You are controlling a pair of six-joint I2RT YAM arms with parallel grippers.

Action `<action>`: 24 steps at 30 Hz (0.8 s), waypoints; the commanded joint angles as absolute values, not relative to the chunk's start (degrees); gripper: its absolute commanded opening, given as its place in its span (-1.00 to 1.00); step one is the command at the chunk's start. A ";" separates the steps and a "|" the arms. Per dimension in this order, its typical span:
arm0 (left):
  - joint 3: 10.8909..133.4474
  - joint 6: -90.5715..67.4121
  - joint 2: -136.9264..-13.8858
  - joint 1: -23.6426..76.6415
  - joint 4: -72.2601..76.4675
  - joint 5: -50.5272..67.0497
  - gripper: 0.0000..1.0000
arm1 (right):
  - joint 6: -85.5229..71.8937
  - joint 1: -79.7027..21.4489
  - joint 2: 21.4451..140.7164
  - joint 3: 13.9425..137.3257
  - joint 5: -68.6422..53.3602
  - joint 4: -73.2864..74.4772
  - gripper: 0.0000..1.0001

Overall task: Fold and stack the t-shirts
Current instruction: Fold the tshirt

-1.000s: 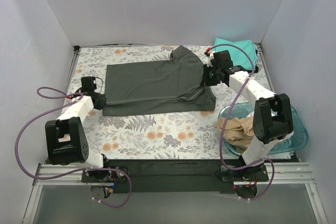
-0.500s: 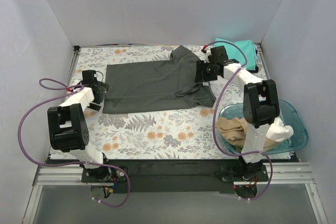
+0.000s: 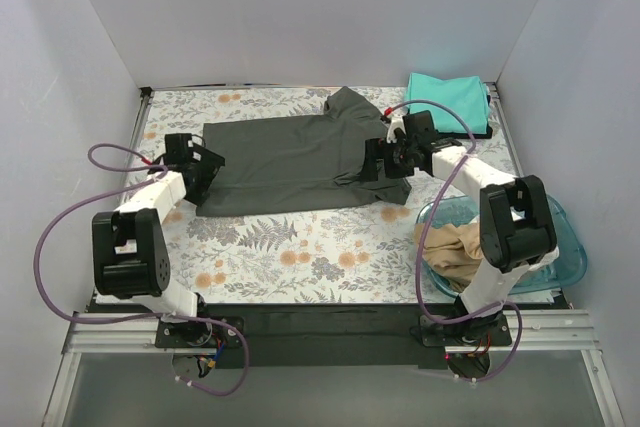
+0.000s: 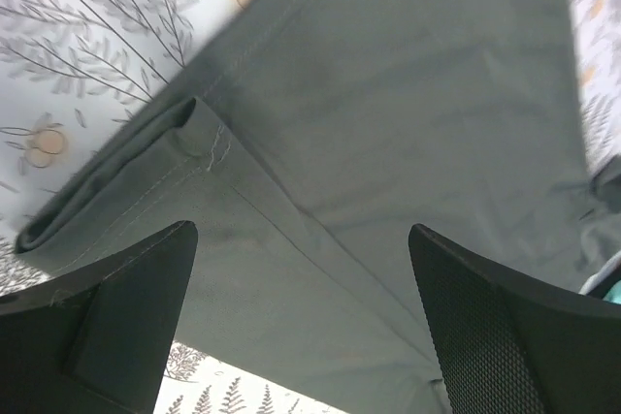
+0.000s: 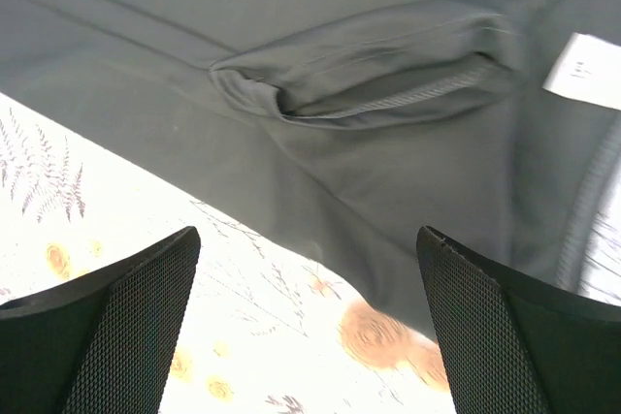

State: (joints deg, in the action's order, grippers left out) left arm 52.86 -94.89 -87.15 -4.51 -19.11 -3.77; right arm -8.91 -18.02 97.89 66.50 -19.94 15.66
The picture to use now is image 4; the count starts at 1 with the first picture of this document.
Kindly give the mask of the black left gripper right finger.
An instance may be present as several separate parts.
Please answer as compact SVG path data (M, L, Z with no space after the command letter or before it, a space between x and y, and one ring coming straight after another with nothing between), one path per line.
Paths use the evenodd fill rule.
M620 307L417 224L416 285L455 413L617 413Z

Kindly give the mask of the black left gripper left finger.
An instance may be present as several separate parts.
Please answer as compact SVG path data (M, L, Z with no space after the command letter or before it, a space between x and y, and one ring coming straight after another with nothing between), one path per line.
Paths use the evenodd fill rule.
M177 222L1 299L4 413L150 413L198 233Z

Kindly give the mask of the dark grey t shirt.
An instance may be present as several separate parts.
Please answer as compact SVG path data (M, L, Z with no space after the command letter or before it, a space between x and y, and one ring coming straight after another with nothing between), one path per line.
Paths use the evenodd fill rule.
M349 413L443 413L425 225L571 293L620 248L567 0L256 0L22 235L61 274L185 220L178 339Z

